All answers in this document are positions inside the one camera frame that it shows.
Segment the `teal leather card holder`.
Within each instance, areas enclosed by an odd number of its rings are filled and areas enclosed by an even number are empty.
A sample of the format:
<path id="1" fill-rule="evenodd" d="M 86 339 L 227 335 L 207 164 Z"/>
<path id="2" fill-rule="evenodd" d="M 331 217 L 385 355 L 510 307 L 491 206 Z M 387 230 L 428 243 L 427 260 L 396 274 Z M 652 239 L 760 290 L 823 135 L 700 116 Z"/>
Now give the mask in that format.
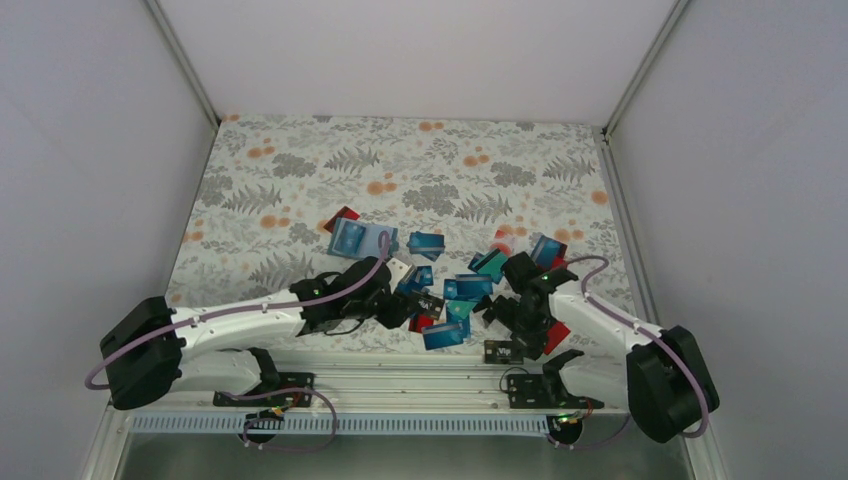
<path id="1" fill-rule="evenodd" d="M 339 218 L 334 224 L 327 254 L 356 260 L 369 256 L 378 257 L 381 252 L 382 233 L 388 235 L 388 256 L 391 257 L 398 249 L 397 228 Z"/>

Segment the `red card black stripe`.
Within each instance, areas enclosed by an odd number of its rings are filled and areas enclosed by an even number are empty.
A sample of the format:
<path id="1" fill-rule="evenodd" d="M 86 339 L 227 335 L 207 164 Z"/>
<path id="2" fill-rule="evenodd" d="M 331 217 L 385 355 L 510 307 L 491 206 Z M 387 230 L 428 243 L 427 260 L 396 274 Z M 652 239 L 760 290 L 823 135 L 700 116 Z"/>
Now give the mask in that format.
<path id="1" fill-rule="evenodd" d="M 546 344 L 543 353 L 550 355 L 571 333 L 571 330 L 562 322 L 554 322 L 546 331 Z"/>

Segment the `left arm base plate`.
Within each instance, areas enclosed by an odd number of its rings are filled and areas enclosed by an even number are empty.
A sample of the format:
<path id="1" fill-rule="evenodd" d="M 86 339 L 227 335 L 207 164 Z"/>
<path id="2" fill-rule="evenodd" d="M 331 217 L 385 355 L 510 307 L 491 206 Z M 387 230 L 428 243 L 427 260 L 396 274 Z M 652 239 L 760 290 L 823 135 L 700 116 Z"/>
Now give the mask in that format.
<path id="1" fill-rule="evenodd" d="M 277 380 L 263 382 L 246 393 L 247 399 L 215 392 L 212 404 L 216 407 L 309 407 L 312 395 L 302 392 L 302 389 L 312 389 L 315 379 L 311 372 L 279 372 Z"/>

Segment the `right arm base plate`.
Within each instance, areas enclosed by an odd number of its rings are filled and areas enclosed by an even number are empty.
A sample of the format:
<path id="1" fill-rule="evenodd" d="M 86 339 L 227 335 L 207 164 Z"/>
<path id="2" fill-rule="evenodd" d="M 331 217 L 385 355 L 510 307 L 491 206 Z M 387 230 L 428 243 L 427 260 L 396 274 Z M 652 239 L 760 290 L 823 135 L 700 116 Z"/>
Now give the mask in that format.
<path id="1" fill-rule="evenodd" d="M 600 400 L 570 394 L 560 380 L 542 374 L 513 373 L 505 377 L 507 400 L 511 409 L 602 409 Z"/>

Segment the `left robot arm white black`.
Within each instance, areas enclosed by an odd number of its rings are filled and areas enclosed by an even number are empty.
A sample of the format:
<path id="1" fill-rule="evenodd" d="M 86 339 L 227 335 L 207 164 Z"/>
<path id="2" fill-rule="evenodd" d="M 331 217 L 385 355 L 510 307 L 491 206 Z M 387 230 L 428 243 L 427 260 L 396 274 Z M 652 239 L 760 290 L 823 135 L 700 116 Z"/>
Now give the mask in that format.
<path id="1" fill-rule="evenodd" d="M 141 301 L 100 341 L 105 389 L 117 410 L 149 406 L 168 394 L 207 392 L 219 407 L 285 408 L 311 403 L 314 378 L 280 371 L 277 343 L 339 333 L 347 320 L 397 328 L 410 315 L 396 289 L 413 269 L 394 258 L 366 257 L 262 298 L 207 308 L 173 308 L 164 297 Z"/>

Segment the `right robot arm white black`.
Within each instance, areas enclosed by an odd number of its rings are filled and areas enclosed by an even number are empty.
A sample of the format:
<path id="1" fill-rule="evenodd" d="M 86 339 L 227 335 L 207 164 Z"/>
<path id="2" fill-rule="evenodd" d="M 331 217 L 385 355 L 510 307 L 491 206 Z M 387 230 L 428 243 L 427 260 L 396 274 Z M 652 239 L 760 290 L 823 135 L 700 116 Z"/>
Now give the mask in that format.
<path id="1" fill-rule="evenodd" d="M 548 437 L 575 449 L 585 412 L 612 407 L 624 411 L 649 439 L 706 433 L 720 398 L 694 335 L 681 326 L 646 323 L 602 299 L 590 280 L 609 265 L 579 276 L 565 265 L 544 270 L 532 257 L 510 257 L 502 272 L 515 295 L 485 297 L 476 310 L 488 324 L 510 333 L 511 354 L 538 360 L 538 373 L 506 375 L 511 408 L 558 409 L 549 415 Z"/>

